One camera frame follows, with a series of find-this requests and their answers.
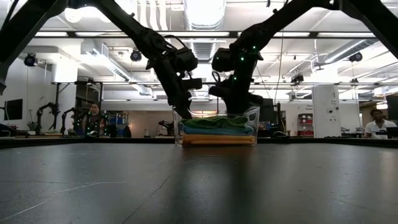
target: ceiling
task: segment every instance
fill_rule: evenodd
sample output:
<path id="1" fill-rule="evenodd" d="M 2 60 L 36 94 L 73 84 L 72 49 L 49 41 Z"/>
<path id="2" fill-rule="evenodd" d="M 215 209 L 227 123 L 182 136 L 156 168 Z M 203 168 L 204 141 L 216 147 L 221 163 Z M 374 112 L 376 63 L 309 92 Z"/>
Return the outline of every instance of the ceiling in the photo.
<path id="1" fill-rule="evenodd" d="M 120 4 L 132 3 L 130 0 L 117 0 Z M 259 0 L 226 0 L 225 14 L 223 18 L 223 26 L 221 30 L 236 30 L 242 31 L 249 26 L 262 22 L 269 18 L 273 13 L 273 9 L 280 9 L 283 6 L 283 0 L 272 0 L 271 6 L 266 7 L 267 1 Z M 382 1 L 395 15 L 398 15 L 398 0 Z M 165 16 L 161 13 L 161 5 L 165 3 Z M 0 0 L 0 20 L 4 20 L 7 7 L 9 5 L 8 0 Z M 135 8 L 133 11 L 136 12 L 134 18 L 141 23 L 146 23 L 148 27 L 153 28 L 154 26 L 165 28 L 168 30 L 185 30 L 186 21 L 183 7 L 183 0 L 137 0 L 133 4 Z M 203 7 L 203 17 L 206 15 L 206 7 Z M 146 21 L 143 21 L 143 13 L 146 14 Z M 76 23 L 69 22 L 65 17 L 65 13 L 57 17 L 53 17 L 43 26 L 43 31 L 54 31 L 54 30 L 89 30 L 89 31 L 104 31 L 104 30 L 119 30 L 111 22 L 104 22 L 99 17 L 90 16 L 83 17 Z M 352 19 L 340 11 L 329 11 L 321 8 L 313 8 L 296 21 L 287 26 L 284 31 L 322 31 L 322 32 L 369 32 L 367 27 L 361 22 Z M 105 44 L 109 47 L 109 57 L 114 60 L 118 66 L 120 66 L 136 81 L 156 81 L 155 74 L 150 71 L 146 71 L 146 59 L 142 59 L 140 62 L 132 62 L 129 58 L 129 54 L 135 48 L 134 42 L 128 38 L 95 38 L 90 39 L 97 46 Z M 213 39 L 215 40 L 217 47 L 228 47 L 230 43 L 233 43 L 235 39 Z M 56 46 L 64 50 L 68 54 L 75 57 L 80 63 L 84 63 L 84 55 L 77 50 L 70 50 L 70 46 L 80 46 L 84 39 L 40 39 L 36 38 L 29 44 L 30 46 L 45 45 L 45 46 Z M 265 82 L 281 82 L 286 80 L 290 81 L 290 77 L 297 72 L 303 73 L 305 82 L 331 82 L 329 75 L 324 75 L 320 78 L 318 75 L 312 75 L 317 73 L 314 69 L 316 67 L 311 66 L 311 63 L 305 63 L 307 65 L 305 69 L 295 71 L 294 68 L 300 65 L 304 61 L 316 60 L 314 55 L 327 55 L 331 52 L 336 51 L 343 45 L 347 44 L 352 40 L 349 39 L 272 39 L 266 47 L 261 50 L 261 54 L 264 57 L 264 61 L 260 61 L 257 64 L 257 68 L 253 73 L 253 78 L 257 82 L 264 80 Z M 176 47 L 181 45 L 172 40 L 171 43 Z M 349 62 L 341 60 L 333 64 L 333 69 L 337 71 L 337 79 L 339 82 L 348 82 L 353 77 L 358 77 L 360 74 L 369 73 L 371 71 L 377 71 L 381 67 L 398 62 L 398 60 L 388 52 L 388 50 L 380 42 L 371 45 L 363 50 L 363 60 L 361 62 Z M 193 71 L 194 77 L 204 78 L 208 82 L 212 82 L 211 77 L 211 65 L 205 63 L 198 66 Z M 380 72 L 373 76 L 369 76 L 365 79 L 360 80 L 361 82 L 382 82 L 384 80 L 391 81 L 389 78 L 394 78 L 398 74 L 398 67 L 392 67 L 387 72 Z M 79 68 L 79 76 L 94 77 L 96 80 L 102 81 L 115 81 L 113 73 L 102 65 L 85 65 Z M 367 92 L 375 86 L 367 86 L 363 88 L 362 92 Z M 117 86 L 108 87 L 109 90 L 117 90 Z M 127 90 L 125 86 L 120 86 L 120 90 Z"/>

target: blue towel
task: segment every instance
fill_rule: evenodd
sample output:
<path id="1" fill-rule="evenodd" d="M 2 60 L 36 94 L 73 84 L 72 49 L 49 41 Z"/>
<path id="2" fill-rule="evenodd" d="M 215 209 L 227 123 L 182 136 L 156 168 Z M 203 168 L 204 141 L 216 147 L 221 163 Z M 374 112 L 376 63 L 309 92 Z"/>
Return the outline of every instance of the blue towel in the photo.
<path id="1" fill-rule="evenodd" d="M 185 134 L 214 134 L 214 135 L 228 135 L 228 136 L 250 136 L 254 130 L 252 127 L 245 124 L 245 128 L 228 129 L 228 128 L 192 128 L 183 125 L 182 129 Z"/>

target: table surface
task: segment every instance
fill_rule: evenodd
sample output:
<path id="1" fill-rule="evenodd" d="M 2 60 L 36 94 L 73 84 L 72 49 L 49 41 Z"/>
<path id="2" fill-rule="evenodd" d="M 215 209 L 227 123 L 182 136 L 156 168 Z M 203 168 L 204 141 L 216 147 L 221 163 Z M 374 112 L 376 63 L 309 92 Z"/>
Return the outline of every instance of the table surface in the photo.
<path id="1" fill-rule="evenodd" d="M 398 151 L 338 144 L 0 150 L 0 223 L 397 223 Z"/>

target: clear plastic bin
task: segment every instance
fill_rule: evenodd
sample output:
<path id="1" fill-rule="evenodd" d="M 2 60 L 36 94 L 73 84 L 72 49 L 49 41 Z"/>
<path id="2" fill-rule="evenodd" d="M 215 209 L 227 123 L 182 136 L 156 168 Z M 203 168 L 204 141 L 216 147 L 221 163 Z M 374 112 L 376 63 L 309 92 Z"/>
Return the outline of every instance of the clear plastic bin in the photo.
<path id="1" fill-rule="evenodd" d="M 189 134 L 184 139 L 184 128 L 186 130 L 187 127 L 184 127 L 182 123 L 183 119 L 180 115 L 173 110 L 173 121 L 174 121 L 174 133 L 175 133 L 175 144 L 176 145 L 184 145 L 184 146 L 194 146 L 194 145 L 255 145 L 257 144 L 257 131 L 259 127 L 259 115 L 260 115 L 260 107 L 253 106 L 249 108 L 244 114 L 235 115 L 235 114 L 214 114 L 212 111 L 203 111 L 203 113 L 192 113 L 193 118 L 208 118 L 214 116 L 223 116 L 228 118 L 236 118 L 237 116 L 247 118 L 247 122 L 245 124 L 246 128 L 248 126 L 252 128 L 252 134 L 248 135 L 227 135 L 225 133 L 219 133 L 215 137 L 214 134 L 200 134 L 200 135 L 192 135 Z"/>

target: woman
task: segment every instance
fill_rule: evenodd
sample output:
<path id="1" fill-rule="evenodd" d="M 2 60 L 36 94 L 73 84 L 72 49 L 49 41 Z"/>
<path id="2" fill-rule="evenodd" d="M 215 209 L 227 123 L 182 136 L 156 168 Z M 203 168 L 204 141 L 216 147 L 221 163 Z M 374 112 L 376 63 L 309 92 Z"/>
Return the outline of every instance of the woman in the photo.
<path id="1" fill-rule="evenodd" d="M 98 134 L 103 134 L 103 129 L 104 129 L 104 119 L 102 119 L 102 115 L 100 113 L 100 107 L 98 104 L 93 103 L 90 107 L 90 122 L 88 123 L 90 130 L 87 131 L 88 133 L 92 131 L 97 131 L 97 127 L 95 125 L 99 125 L 98 127 Z M 86 130 L 86 124 L 87 124 L 87 115 L 83 118 L 82 126 L 83 130 Z"/>

